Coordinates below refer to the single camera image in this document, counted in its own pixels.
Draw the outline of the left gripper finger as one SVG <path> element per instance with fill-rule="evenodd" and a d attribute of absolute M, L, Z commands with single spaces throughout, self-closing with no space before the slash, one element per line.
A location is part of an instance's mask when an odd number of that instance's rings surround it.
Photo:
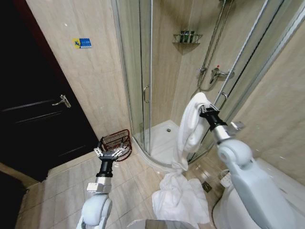
<path fill-rule="evenodd" d="M 125 150 L 125 147 L 123 146 L 123 142 L 121 142 L 119 148 L 113 153 L 113 157 L 121 157 L 126 152 L 127 151 Z"/>
<path fill-rule="evenodd" d="M 98 142 L 97 146 L 94 148 L 94 152 L 97 154 L 98 157 L 104 156 L 104 149 L 101 141 Z"/>

